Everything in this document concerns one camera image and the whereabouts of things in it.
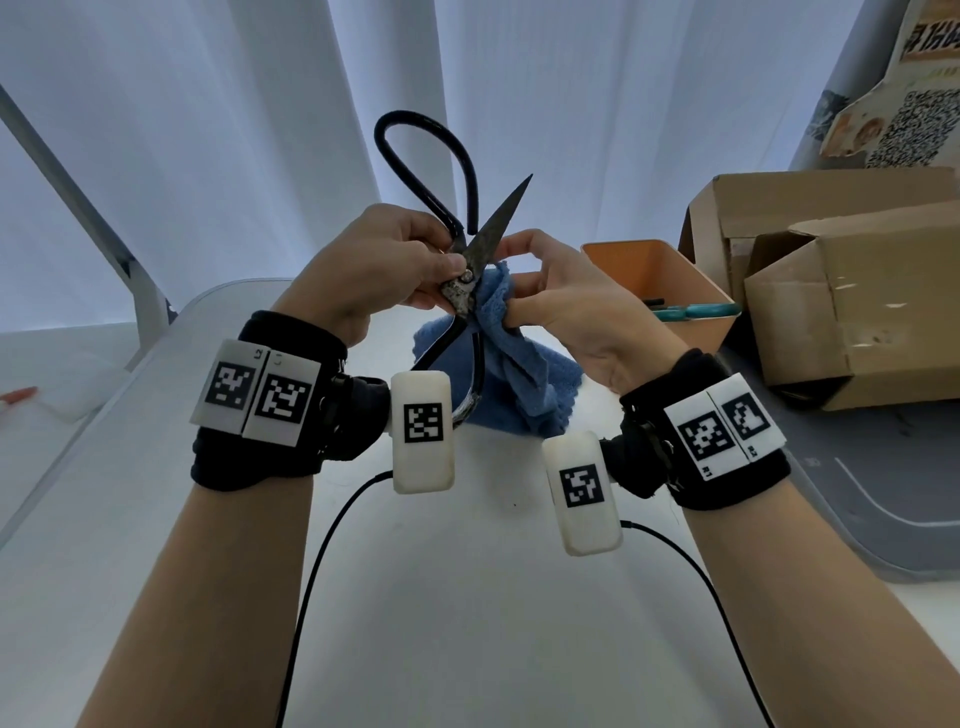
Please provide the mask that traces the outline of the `grey metal frame pole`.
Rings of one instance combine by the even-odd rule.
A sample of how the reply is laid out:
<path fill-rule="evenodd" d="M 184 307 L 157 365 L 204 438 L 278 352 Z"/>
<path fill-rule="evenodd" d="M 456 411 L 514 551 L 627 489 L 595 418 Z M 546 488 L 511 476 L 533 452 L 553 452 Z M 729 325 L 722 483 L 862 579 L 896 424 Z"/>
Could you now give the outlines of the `grey metal frame pole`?
<path fill-rule="evenodd" d="M 177 313 L 143 264 L 78 186 L 2 83 L 0 120 L 126 285 L 134 304 L 139 342 L 138 350 L 127 363 L 126 370 L 136 370 L 150 349 L 167 333 Z"/>

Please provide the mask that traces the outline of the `person's right forearm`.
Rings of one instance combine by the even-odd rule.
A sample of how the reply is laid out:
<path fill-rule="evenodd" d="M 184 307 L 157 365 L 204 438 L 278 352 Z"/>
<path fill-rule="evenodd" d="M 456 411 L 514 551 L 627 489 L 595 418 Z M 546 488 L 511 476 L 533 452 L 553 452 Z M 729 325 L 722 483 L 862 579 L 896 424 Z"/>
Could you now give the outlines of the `person's right forearm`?
<path fill-rule="evenodd" d="M 777 728 L 960 728 L 960 672 L 792 482 L 682 513 Z"/>

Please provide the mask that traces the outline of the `white curtain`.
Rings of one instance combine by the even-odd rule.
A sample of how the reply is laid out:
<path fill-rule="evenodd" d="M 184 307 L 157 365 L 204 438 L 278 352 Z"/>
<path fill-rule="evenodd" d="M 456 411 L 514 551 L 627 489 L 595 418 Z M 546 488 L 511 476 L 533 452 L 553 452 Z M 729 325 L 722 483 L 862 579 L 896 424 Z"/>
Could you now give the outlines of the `white curtain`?
<path fill-rule="evenodd" d="M 675 241 L 715 175 L 815 153 L 910 0 L 0 0 L 6 91 L 175 309 L 416 207 L 379 116 L 445 123 L 512 230 Z"/>

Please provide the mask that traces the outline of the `person's left hand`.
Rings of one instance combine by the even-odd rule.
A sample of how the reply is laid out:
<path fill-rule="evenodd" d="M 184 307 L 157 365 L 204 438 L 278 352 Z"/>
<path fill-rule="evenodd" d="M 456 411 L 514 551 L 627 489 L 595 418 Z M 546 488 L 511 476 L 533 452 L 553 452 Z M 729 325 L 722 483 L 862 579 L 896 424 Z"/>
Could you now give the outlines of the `person's left hand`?
<path fill-rule="evenodd" d="M 325 245 L 271 310 L 316 326 L 353 347 L 372 317 L 396 306 L 418 310 L 450 304 L 413 304 L 413 263 L 419 254 L 454 254 L 447 229 L 433 215 L 376 203 Z"/>

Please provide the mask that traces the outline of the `printed cardboard poster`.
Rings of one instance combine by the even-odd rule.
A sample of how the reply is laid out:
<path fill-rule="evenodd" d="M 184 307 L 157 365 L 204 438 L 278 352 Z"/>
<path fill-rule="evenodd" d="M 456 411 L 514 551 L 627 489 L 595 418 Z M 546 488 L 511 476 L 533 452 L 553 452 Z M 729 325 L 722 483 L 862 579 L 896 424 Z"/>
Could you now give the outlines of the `printed cardboard poster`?
<path fill-rule="evenodd" d="M 819 156 L 960 178 L 960 0 L 910 0 L 883 77 L 839 110 Z"/>

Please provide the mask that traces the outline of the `grey plastic tray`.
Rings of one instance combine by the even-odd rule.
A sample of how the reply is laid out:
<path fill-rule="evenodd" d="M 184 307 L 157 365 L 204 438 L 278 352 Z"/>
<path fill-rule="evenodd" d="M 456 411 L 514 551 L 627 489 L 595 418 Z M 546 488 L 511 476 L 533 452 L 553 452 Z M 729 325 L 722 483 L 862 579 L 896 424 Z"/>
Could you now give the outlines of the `grey plastic tray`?
<path fill-rule="evenodd" d="M 763 384 L 748 322 L 720 357 L 783 431 L 798 489 L 880 577 L 960 581 L 960 401 L 792 408 Z"/>

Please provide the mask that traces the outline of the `blue cleaning cloth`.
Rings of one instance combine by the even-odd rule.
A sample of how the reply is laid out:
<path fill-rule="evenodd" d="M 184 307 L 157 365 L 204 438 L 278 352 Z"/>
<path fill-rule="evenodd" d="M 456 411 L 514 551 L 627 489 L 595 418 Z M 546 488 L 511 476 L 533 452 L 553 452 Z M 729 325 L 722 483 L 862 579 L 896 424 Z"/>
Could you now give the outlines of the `blue cleaning cloth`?
<path fill-rule="evenodd" d="M 428 370 L 450 379 L 454 427 L 539 438 L 566 432 L 583 370 L 571 358 L 503 325 L 514 282 L 504 262 L 484 271 L 466 328 Z"/>

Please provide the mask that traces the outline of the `person's left forearm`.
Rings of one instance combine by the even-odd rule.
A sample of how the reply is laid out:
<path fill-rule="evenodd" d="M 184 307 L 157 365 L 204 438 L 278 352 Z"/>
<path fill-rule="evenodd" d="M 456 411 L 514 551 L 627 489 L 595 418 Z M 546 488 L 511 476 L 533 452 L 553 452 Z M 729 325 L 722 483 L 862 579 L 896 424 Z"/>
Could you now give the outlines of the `person's left forearm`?
<path fill-rule="evenodd" d="M 274 728 L 313 492 L 194 485 L 76 728 Z"/>

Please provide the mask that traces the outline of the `teal handled scissors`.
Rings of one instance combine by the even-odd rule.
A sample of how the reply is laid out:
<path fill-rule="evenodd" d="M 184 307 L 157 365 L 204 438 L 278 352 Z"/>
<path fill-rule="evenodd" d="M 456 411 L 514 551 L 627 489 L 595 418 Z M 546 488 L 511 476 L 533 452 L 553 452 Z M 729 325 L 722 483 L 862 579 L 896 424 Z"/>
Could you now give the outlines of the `teal handled scissors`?
<path fill-rule="evenodd" d="M 735 302 L 654 305 L 650 310 L 659 321 L 665 323 L 737 318 L 741 313 L 741 307 Z"/>

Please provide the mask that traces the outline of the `black handled metal scissors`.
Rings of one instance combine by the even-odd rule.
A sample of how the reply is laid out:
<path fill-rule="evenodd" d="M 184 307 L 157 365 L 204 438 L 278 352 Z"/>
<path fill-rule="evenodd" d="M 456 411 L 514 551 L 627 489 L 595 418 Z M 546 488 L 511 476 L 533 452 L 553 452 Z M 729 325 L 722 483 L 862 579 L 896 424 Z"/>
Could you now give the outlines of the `black handled metal scissors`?
<path fill-rule="evenodd" d="M 465 223 L 448 210 L 394 151 L 387 133 L 390 128 L 396 126 L 407 126 L 426 132 L 441 142 L 460 164 L 466 198 Z M 413 369 L 425 371 L 430 369 L 440 356 L 469 329 L 471 319 L 475 316 L 476 290 L 488 266 L 494 260 L 498 245 L 513 219 L 531 178 L 524 179 L 490 215 L 486 223 L 480 225 L 478 183 L 473 161 L 463 143 L 446 126 L 415 111 L 392 110 L 376 121 L 373 141 L 392 172 L 445 226 L 452 240 L 451 252 L 462 255 L 465 260 L 465 271 L 439 286 L 441 296 L 452 308 L 453 318 L 444 333 L 416 358 Z"/>

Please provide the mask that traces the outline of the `black wristband with marker tags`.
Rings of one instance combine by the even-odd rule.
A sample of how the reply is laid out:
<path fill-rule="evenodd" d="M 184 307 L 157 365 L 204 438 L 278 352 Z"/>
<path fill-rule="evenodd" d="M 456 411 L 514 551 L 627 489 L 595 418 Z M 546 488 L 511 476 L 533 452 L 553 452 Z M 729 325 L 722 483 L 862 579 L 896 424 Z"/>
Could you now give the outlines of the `black wristband with marker tags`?
<path fill-rule="evenodd" d="M 317 325 L 255 311 L 223 340 L 190 419 L 194 483 L 237 492 L 363 455 L 388 426 L 391 394 L 382 379 L 346 374 L 347 356 Z"/>
<path fill-rule="evenodd" d="M 639 498 L 665 486 L 681 508 L 717 511 L 791 474 L 786 437 L 746 379 L 697 348 L 620 404 L 620 434 L 601 452 L 610 479 Z"/>

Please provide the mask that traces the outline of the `person's right hand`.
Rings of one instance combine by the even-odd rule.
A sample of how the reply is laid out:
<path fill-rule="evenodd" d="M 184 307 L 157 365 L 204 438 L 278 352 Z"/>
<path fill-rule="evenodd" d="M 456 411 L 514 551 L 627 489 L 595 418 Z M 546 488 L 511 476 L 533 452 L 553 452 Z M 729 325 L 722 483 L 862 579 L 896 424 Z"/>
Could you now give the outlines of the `person's right hand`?
<path fill-rule="evenodd" d="M 626 395 L 667 374 L 690 346 L 582 251 L 540 229 L 504 237 L 495 259 L 530 254 L 561 280 L 557 300 L 508 300 L 506 329 L 541 327 L 595 383 Z"/>

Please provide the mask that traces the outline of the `large open cardboard box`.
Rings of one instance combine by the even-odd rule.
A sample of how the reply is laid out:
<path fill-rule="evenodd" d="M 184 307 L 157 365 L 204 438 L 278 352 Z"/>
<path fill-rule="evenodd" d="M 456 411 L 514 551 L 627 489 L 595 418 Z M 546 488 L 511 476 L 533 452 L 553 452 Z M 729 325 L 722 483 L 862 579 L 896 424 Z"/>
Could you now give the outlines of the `large open cardboard box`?
<path fill-rule="evenodd" d="M 794 407 L 960 399 L 960 200 L 761 235 L 744 289 L 763 382 Z"/>

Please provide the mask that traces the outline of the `orange plastic bin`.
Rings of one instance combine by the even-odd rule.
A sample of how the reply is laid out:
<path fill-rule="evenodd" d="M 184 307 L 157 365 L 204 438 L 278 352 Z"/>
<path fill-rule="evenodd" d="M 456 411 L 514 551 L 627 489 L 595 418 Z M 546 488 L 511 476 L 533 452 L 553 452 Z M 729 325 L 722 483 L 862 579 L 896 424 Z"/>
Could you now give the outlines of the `orange plastic bin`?
<path fill-rule="evenodd" d="M 730 296 L 678 249 L 659 239 L 583 244 L 581 251 L 618 285 L 665 306 L 733 303 Z M 665 322 L 687 345 L 716 354 L 736 318 Z"/>

